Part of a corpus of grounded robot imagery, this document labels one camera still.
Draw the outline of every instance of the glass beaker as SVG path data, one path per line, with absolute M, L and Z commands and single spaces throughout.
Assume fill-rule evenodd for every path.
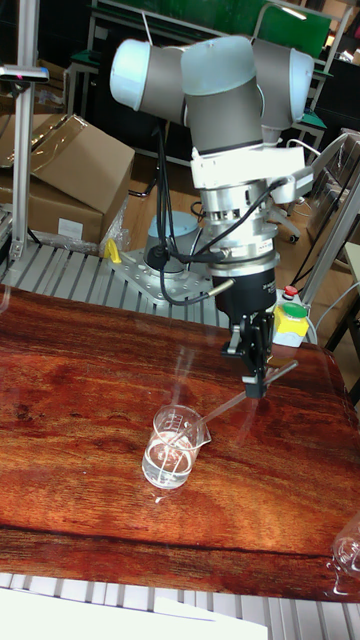
M 333 542 L 334 558 L 348 575 L 360 578 L 360 512 L 338 533 Z
M 145 478 L 161 489 L 177 489 L 186 482 L 200 447 L 210 442 L 208 428 L 196 411 L 182 405 L 161 407 L 145 449 Z

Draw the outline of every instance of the red button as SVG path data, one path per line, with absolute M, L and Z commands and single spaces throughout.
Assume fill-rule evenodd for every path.
M 297 288 L 296 287 L 292 287 L 290 284 L 286 285 L 285 289 L 284 289 L 284 293 L 286 293 L 287 296 L 296 296 L 297 294 Z

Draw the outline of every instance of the water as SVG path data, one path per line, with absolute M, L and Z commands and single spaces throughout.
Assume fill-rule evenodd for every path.
M 176 437 L 176 432 L 162 431 L 154 435 L 146 447 L 142 469 L 145 478 L 160 489 L 177 489 L 186 482 L 195 462 L 197 451 L 186 451 L 191 443 L 186 436 L 176 439 L 176 447 L 181 451 L 164 444 Z

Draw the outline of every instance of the wooden table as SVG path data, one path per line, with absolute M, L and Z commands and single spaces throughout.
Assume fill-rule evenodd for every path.
M 304 346 L 267 396 L 209 424 L 178 490 L 141 460 L 152 417 L 241 390 L 227 332 L 16 289 L 0 316 L 0 571 L 323 600 L 360 504 L 357 417 Z M 360 601 L 356 594 L 344 600 Z

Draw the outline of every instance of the cable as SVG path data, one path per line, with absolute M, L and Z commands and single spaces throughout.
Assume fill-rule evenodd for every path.
M 310 207 L 309 203 L 306 202 L 306 200 L 304 200 L 304 202 L 302 202 L 302 204 L 305 204 L 307 206 L 308 209 L 310 209 L 310 213 L 303 213 L 302 211 L 298 211 L 297 209 L 293 209 L 294 213 L 297 213 L 299 216 L 304 216 L 304 218 L 310 218 L 311 213 L 312 213 L 312 208 Z
M 196 205 L 198 205 L 198 204 L 201 204 L 201 209 L 200 209 L 200 211 L 195 211 L 195 206 L 196 206 Z M 204 213 L 204 212 L 203 212 L 203 206 L 202 206 L 202 202 L 201 202 L 201 200 L 195 200 L 195 202 L 193 202 L 193 203 L 190 205 L 190 209 L 191 209 L 191 213 L 193 213 L 193 214 L 194 214 L 194 216 L 196 216 L 196 217 L 197 217 L 197 219 L 199 220 L 199 222 L 200 222 L 200 220 L 202 220 L 203 218 L 206 218 L 206 213 Z
M 315 325 L 316 331 L 318 330 L 319 324 L 323 321 L 323 319 L 325 318 L 326 314 L 329 313 L 329 311 L 331 311 L 331 309 L 333 309 L 337 305 L 337 303 L 340 302 L 340 300 L 342 300 L 344 298 L 344 296 L 346 296 L 347 293 L 349 293 L 349 291 L 351 291 L 352 289 L 355 289 L 355 287 L 357 287 L 359 284 L 360 284 L 360 280 L 358 280 L 358 282 L 355 282 L 355 284 L 353 284 L 351 287 L 346 289 L 345 293 L 343 293 L 341 296 L 339 296 L 339 298 L 337 300 L 335 300 L 335 302 L 333 302 L 332 305 L 328 309 L 326 309 L 326 311 L 324 311 L 324 313 L 320 317 L 320 320 L 318 320 L 316 325 Z
M 196 298 L 191 298 L 190 300 L 174 300 L 174 298 L 171 298 L 166 291 L 164 269 L 160 270 L 160 287 L 161 287 L 161 293 L 163 294 L 165 300 L 169 304 L 175 305 L 177 307 L 187 307 L 191 304 L 196 304 L 197 302 L 206 300 L 206 298 L 209 297 L 208 293 L 201 293 L 199 296 L 196 296 Z
M 342 198 L 342 196 L 343 196 L 343 194 L 344 194 L 345 190 L 347 189 L 347 186 L 348 186 L 348 184 L 349 184 L 349 182 L 350 182 L 350 180 L 351 180 L 352 176 L 354 175 L 354 173 L 355 173 L 355 171 L 356 171 L 356 169 L 357 169 L 357 167 L 358 167 L 359 163 L 360 163 L 360 156 L 359 156 L 359 157 L 356 159 L 356 161 L 354 162 L 354 165 L 353 165 L 353 167 L 352 167 L 351 171 L 349 172 L 349 175 L 348 175 L 347 179 L 345 180 L 344 185 L 341 187 L 340 193 L 337 195 L 337 197 L 335 198 L 335 200 L 330 204 L 330 206 L 329 206 L 329 208 L 328 208 L 328 210 L 327 210 L 326 214 L 324 215 L 323 220 L 322 220 L 322 222 L 321 222 L 321 225 L 320 225 L 320 227 L 319 227 L 319 230 L 318 230 L 318 232 L 317 232 L 317 234 L 316 234 L 316 236 L 315 236 L 315 238 L 314 238 L 314 241 L 313 241 L 313 243 L 312 243 L 312 245 L 311 245 L 310 249 L 308 250 L 308 252 L 307 252 L 307 254 L 306 254 L 306 256 L 305 256 L 305 258 L 304 258 L 304 260 L 303 260 L 302 264 L 300 265 L 299 269 L 297 270 L 297 273 L 296 273 L 296 275 L 294 276 L 294 279 L 293 279 L 293 281 L 291 282 L 291 285 L 296 284 L 299 280 L 301 280 L 301 279 L 304 277 L 304 276 L 301 276 L 300 274 L 301 274 L 301 272 L 302 272 L 303 268 L 305 267 L 305 265 L 306 265 L 307 261 L 309 260 L 310 255 L 312 254 L 313 249 L 314 249 L 314 247 L 316 246 L 316 243 L 317 243 L 317 241 L 319 240 L 319 238 L 320 238 L 320 236 L 321 236 L 322 232 L 324 231 L 324 229 L 325 229 L 325 227 L 326 227 L 326 225 L 327 225 L 328 221 L 330 220 L 330 218 L 331 218 L 331 216 L 332 216 L 333 212 L 337 210 L 337 209 L 336 209 L 336 207 L 338 208 L 338 206 L 337 206 L 337 205 L 338 205 L 338 202 L 340 202 L 340 201 L 341 201 L 341 198 Z
M 263 191 L 263 193 L 255 200 L 255 202 L 251 205 L 251 207 L 249 207 L 249 209 L 247 210 L 247 212 L 242 218 L 237 220 L 235 224 L 231 225 L 231 227 L 229 227 L 228 229 L 225 229 L 225 231 L 223 231 L 222 233 L 219 233 L 219 235 L 216 236 L 216 238 L 213 238 L 212 240 L 210 240 L 210 242 L 208 242 L 203 247 L 201 247 L 201 249 L 199 249 L 199 251 L 197 251 L 197 253 L 195 253 L 194 256 L 198 256 L 201 253 L 204 253 L 204 251 L 206 251 L 207 249 L 212 247 L 214 244 L 219 242 L 219 240 L 222 240 L 223 238 L 228 236 L 229 233 L 232 233 L 233 231 L 235 231 L 235 229 L 240 227 L 240 225 L 244 224 L 244 222 L 246 222 L 246 220 L 251 216 L 251 214 L 255 211 L 255 209 L 257 209 L 261 205 L 261 203 L 264 202 L 264 200 L 268 197 L 268 195 L 270 195 L 271 191 L 274 191 L 278 187 L 282 187 L 286 183 L 287 183 L 286 178 L 280 178 L 280 180 L 275 180 L 275 182 L 269 185 Z
M 312 342 L 312 344 L 317 344 L 318 343 L 318 339 L 317 339 L 316 329 L 315 329 L 312 321 L 310 320 L 309 316 L 306 319 L 307 319 L 307 321 L 309 323 L 310 329 L 312 330 L 312 334 L 313 334 L 313 340 L 310 339 L 310 341 Z
M 36 237 L 36 235 L 35 235 L 35 233 L 34 233 L 33 231 L 31 231 L 30 227 L 28 227 L 28 234 L 29 234 L 30 238 L 31 238 L 34 242 L 36 242 L 36 244 L 40 244 L 40 245 L 41 245 L 41 242 L 40 242 L 39 238 L 37 238 L 37 237 Z

